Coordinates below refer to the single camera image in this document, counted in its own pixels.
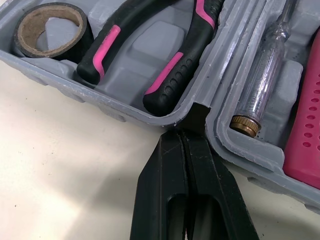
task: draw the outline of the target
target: tool case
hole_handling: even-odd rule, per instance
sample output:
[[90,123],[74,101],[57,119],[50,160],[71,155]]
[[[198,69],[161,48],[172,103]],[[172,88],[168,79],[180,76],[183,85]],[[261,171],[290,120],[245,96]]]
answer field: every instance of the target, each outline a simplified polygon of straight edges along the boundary
[[[52,2],[81,8],[96,37],[124,0],[7,0],[0,7],[0,60],[40,84],[97,106],[121,122],[154,131],[175,127],[193,106],[202,106],[208,114],[202,119],[203,114],[190,113],[193,124],[204,125],[208,142],[226,165],[237,168],[250,182],[289,195],[320,214],[320,190],[286,176],[283,171],[284,148],[295,119],[303,70],[320,26],[320,1],[298,1],[291,19],[292,34],[286,43],[285,61],[262,129],[255,138],[238,133],[229,125],[265,29],[279,17],[285,0],[225,0],[214,40],[203,52],[199,67],[174,111],[164,117],[148,113],[142,99],[186,36],[194,1],[181,0],[143,23],[126,40],[105,78],[95,88],[83,84],[75,73],[76,63],[28,58],[14,45],[14,30],[21,16],[35,6]],[[83,127],[90,128],[90,123]]]

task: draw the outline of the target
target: gray tool case insert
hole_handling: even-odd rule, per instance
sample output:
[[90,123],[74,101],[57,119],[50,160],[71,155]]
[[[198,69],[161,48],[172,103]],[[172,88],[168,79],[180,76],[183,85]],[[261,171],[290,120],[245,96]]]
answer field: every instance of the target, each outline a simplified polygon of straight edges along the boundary
[[[229,125],[264,32],[281,14],[285,0],[225,0],[216,37],[203,52],[199,67],[174,111],[164,117],[149,114],[142,99],[188,33],[194,1],[180,0],[143,23],[125,41],[104,79],[94,89],[77,76],[76,63],[25,57],[14,45],[14,30],[23,14],[52,2],[82,9],[96,37],[124,0],[7,0],[0,7],[0,60],[42,85],[50,85],[76,101],[91,103],[119,121],[144,128],[174,127],[194,103],[203,105],[210,109],[206,136],[227,165],[237,168],[250,182],[289,195],[320,214],[320,190],[286,176],[282,170],[283,149],[295,119],[294,104],[310,44],[320,26],[320,1],[298,1],[290,22],[292,33],[285,45],[285,60],[262,129],[255,138],[240,134]],[[45,30],[37,42],[42,51],[67,43],[77,32],[77,26],[65,19],[50,18]]]

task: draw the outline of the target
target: ventilation holes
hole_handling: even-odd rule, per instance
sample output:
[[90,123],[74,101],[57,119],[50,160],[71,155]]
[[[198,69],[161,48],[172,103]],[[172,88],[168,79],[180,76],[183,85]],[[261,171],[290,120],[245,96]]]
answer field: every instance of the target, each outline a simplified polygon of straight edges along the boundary
[[305,146],[306,148],[310,148],[311,147],[311,143],[305,141],[304,143],[302,143],[303,146]]
[[310,120],[313,120],[313,119],[315,119],[315,118],[316,118],[316,116],[309,115],[309,116],[307,116],[306,118],[307,118],[307,119],[310,119]]
[[306,124],[305,127],[308,129],[313,129],[315,126],[309,123],[309,124]]
[[306,138],[312,138],[312,134],[311,134],[310,132],[306,132],[306,133],[304,134],[304,136],[305,136]]

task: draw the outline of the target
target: pliers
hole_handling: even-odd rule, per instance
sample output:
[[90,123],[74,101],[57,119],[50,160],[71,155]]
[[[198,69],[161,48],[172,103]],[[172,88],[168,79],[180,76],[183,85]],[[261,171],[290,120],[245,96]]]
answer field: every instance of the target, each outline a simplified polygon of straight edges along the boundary
[[[194,0],[189,32],[178,52],[150,88],[143,104],[155,116],[171,113],[199,66],[200,57],[212,41],[225,0]],[[106,21],[77,67],[78,75],[96,86],[126,39],[147,19],[178,0],[127,0]]]
[[259,240],[237,182],[207,140],[161,136],[140,174],[130,240]]

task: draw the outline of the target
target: pink grip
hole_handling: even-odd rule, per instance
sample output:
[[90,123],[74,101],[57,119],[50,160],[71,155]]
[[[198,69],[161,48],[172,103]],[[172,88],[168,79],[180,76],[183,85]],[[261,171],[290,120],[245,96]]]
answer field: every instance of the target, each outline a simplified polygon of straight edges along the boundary
[[102,61],[120,32],[121,28],[117,25],[114,25],[93,57],[93,65],[100,74],[100,80],[102,80],[105,76],[105,70],[104,66],[102,65]]
[[215,29],[215,21],[205,11],[205,0],[197,0],[195,12]]
[[284,154],[286,175],[320,189],[320,31],[312,45],[296,119]]
[[160,75],[157,77],[157,79],[154,81],[152,86],[145,92],[145,95],[152,94],[155,91],[158,90],[158,88],[161,86],[161,84],[164,82],[168,74],[171,72],[171,70],[175,67],[177,62],[183,57],[182,52],[177,52],[174,57],[171,59],[171,61],[165,66],[163,71],[160,73]]

